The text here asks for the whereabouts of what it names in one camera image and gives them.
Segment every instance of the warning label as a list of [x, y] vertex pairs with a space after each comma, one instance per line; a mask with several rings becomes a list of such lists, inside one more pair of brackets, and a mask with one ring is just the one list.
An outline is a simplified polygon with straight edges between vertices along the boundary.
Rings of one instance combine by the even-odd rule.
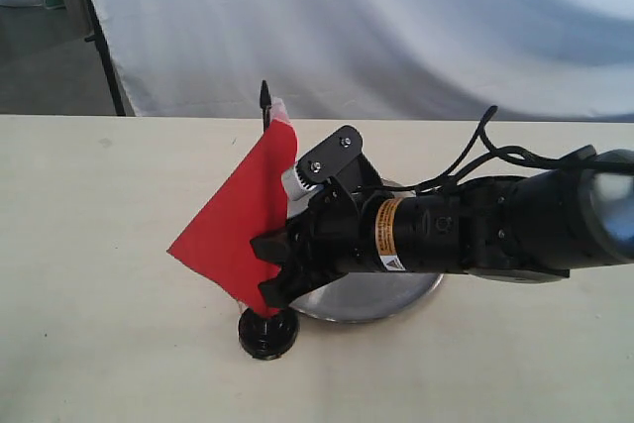
[[376, 250], [385, 269], [389, 271], [405, 271], [405, 266], [396, 255], [394, 244], [394, 216], [402, 198], [390, 198], [380, 204], [374, 224]]

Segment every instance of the white cloth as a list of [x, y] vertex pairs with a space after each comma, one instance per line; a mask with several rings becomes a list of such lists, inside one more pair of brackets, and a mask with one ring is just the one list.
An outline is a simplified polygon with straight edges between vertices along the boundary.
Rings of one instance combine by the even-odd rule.
[[139, 115], [634, 120], [634, 0], [93, 0]]

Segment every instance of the red flag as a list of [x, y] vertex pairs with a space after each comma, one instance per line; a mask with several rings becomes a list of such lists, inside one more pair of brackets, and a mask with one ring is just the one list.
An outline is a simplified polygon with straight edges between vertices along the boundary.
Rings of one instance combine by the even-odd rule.
[[167, 251], [264, 317], [277, 310], [266, 306], [258, 284], [279, 268], [258, 260], [250, 239], [284, 226], [288, 198], [281, 175], [297, 154], [295, 131], [278, 99], [271, 116], [258, 143]]

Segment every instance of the table surface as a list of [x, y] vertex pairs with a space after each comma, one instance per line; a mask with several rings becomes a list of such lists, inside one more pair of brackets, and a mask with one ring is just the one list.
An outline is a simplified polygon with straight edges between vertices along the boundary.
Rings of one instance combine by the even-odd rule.
[[[306, 150], [343, 123], [294, 124]], [[401, 182], [441, 171], [475, 127], [351, 124]], [[394, 318], [303, 318], [282, 359], [248, 357], [236, 302], [165, 249], [260, 127], [0, 117], [0, 421], [631, 421], [634, 266], [544, 285], [449, 276]], [[489, 131], [552, 156], [634, 149], [634, 125]]]

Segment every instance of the gray floor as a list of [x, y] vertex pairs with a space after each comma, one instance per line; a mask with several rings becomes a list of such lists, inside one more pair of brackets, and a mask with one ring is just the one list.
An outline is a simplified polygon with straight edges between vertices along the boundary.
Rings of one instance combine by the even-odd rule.
[[99, 54], [65, 10], [0, 7], [0, 113], [115, 114]]

